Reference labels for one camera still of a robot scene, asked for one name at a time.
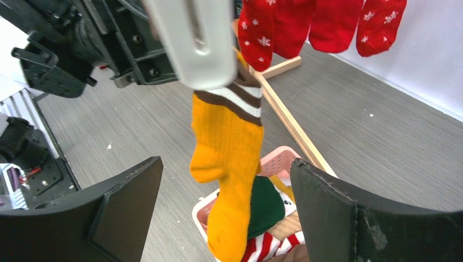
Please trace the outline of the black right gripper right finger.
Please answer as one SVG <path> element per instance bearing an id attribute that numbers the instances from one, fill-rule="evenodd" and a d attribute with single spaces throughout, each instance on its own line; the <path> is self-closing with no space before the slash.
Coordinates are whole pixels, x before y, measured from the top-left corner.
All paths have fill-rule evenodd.
<path id="1" fill-rule="evenodd" d="M 462 261 L 462 211 L 387 199 L 300 158 L 290 180 L 311 261 Z"/>

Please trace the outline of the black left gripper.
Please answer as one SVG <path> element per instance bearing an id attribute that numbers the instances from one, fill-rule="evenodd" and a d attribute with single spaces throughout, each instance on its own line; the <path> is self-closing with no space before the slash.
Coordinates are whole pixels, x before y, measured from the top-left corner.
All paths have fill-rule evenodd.
<path id="1" fill-rule="evenodd" d="M 81 14 L 77 27 L 87 60 L 113 71 L 119 88 L 161 85 L 177 80 L 167 53 L 151 34 L 141 1 L 73 1 Z"/>

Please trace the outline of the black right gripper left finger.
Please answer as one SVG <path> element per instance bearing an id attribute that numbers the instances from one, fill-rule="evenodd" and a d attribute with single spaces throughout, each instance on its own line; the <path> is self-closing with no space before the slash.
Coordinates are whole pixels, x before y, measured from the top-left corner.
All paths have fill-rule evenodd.
<path id="1" fill-rule="evenodd" d="M 30 210 L 1 212 L 1 261 L 140 261 L 163 163 L 150 157 Z"/>

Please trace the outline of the yellow sock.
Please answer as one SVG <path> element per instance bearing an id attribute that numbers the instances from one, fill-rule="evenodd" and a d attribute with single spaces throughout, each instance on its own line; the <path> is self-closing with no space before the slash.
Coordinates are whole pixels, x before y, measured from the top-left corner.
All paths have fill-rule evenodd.
<path id="1" fill-rule="evenodd" d="M 219 196 L 207 220 L 207 243 L 220 261 L 240 261 L 247 245 L 251 190 L 260 172 L 263 91 L 237 53 L 237 76 L 227 86 L 195 91 L 192 128 L 196 147 L 190 172 L 199 183 L 218 181 Z"/>

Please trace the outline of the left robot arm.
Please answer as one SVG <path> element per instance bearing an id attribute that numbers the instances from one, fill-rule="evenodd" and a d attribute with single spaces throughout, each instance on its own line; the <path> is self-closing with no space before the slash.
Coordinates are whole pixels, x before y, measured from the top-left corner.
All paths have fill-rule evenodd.
<path id="1" fill-rule="evenodd" d="M 1 17 L 28 35 L 20 61 L 27 84 L 65 98 L 95 86 L 95 68 L 112 70 L 119 88 L 177 80 L 140 1 L 1 1 Z"/>

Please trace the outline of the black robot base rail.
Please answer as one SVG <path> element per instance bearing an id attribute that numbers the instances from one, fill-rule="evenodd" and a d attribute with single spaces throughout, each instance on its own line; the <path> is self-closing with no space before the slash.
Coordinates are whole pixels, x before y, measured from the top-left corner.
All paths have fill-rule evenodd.
<path id="1" fill-rule="evenodd" d="M 1 211 L 33 209 L 80 189 L 29 91 L 1 101 Z"/>

